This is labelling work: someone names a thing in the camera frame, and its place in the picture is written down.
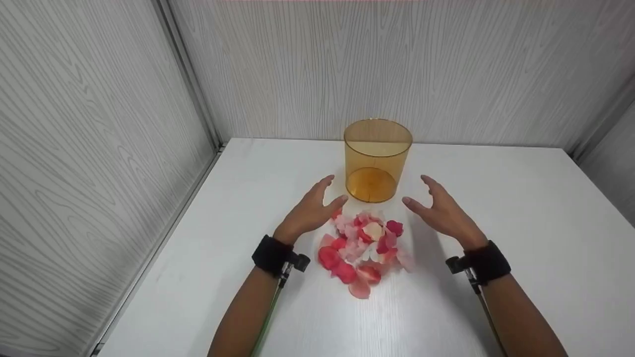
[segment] plastic cup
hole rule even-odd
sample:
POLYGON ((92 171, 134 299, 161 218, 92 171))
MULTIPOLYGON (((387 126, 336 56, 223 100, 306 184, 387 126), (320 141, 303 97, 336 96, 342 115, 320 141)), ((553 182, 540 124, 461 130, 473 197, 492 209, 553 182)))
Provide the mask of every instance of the plastic cup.
POLYGON ((356 121, 344 130, 346 189, 360 201, 378 203, 397 191, 412 134, 386 119, 356 121))

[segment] white table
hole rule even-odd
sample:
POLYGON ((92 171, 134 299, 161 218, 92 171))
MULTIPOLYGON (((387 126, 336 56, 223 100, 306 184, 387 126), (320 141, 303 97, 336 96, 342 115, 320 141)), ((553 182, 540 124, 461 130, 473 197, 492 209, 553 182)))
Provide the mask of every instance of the white table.
MULTIPOLYGON (((345 193, 344 143, 232 139, 147 273, 100 357, 205 356, 251 253, 315 181, 345 193)), ((396 196, 350 200, 406 224, 417 270, 393 274, 357 300, 313 262, 282 292, 262 356, 485 356, 497 347, 463 274, 461 253, 403 207, 429 204, 426 173, 442 183, 505 253, 512 272, 571 356, 635 353, 635 229, 560 149, 421 145, 396 196)), ((314 257, 327 227, 296 251, 314 257)))

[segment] gray wall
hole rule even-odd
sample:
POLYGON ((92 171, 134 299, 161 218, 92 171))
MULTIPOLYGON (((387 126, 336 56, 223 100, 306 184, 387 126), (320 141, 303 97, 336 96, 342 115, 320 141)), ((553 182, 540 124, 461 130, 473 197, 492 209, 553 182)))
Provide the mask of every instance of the gray wall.
POLYGON ((580 167, 635 226, 635 103, 580 167))
POLYGON ((372 116, 418 142, 569 149, 635 71, 633 0, 172 3, 224 140, 372 116))
POLYGON ((0 354, 84 354, 211 156, 150 0, 0 1, 0 354))

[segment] black wrist strap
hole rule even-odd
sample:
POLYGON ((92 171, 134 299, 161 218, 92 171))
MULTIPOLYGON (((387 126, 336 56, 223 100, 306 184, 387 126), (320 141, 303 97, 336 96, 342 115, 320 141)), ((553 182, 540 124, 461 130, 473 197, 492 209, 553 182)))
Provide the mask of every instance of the black wrist strap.
POLYGON ((492 241, 488 241, 488 244, 482 248, 466 251, 462 258, 452 257, 446 260, 446 264, 452 274, 472 269, 479 285, 487 285, 488 282, 512 271, 503 253, 492 241))
POLYGON ((264 236, 251 258, 254 264, 274 278, 280 277, 284 263, 293 254, 293 246, 286 245, 270 236, 264 236))

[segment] cable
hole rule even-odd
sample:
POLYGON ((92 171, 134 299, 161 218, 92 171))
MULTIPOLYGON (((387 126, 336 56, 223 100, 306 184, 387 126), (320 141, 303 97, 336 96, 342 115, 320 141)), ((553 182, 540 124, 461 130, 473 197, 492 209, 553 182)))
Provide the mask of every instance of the cable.
POLYGON ((496 327, 494 326, 494 321, 491 319, 490 310, 487 308, 487 303, 485 302, 485 299, 483 298, 483 295, 481 294, 481 287, 479 286, 478 281, 476 280, 476 278, 472 274, 472 271, 469 268, 465 270, 465 275, 467 275, 467 279, 469 280, 470 285, 472 285, 472 289, 474 290, 474 293, 478 297, 478 301, 481 302, 481 306, 483 307, 483 312, 485 313, 485 316, 487 317, 487 322, 490 324, 491 331, 494 333, 496 342, 498 342, 498 347, 500 348, 500 351, 503 352, 504 357, 507 357, 507 352, 505 352, 503 343, 500 341, 500 337, 498 336, 498 332, 496 331, 496 327))
POLYGON ((271 300, 271 306, 269 307, 269 311, 267 312, 267 317, 265 317, 265 321, 262 323, 262 328, 260 328, 260 333, 258 334, 258 339, 256 340, 256 344, 253 346, 253 350, 251 351, 251 357, 257 357, 260 354, 260 349, 262 349, 262 343, 265 339, 265 335, 267 334, 267 328, 269 327, 269 321, 271 320, 271 315, 276 308, 277 298, 280 296, 280 291, 284 288, 286 284, 286 280, 289 278, 289 273, 291 272, 292 264, 286 263, 284 272, 282 276, 280 276, 280 282, 276 288, 276 293, 274 294, 274 298, 271 300))

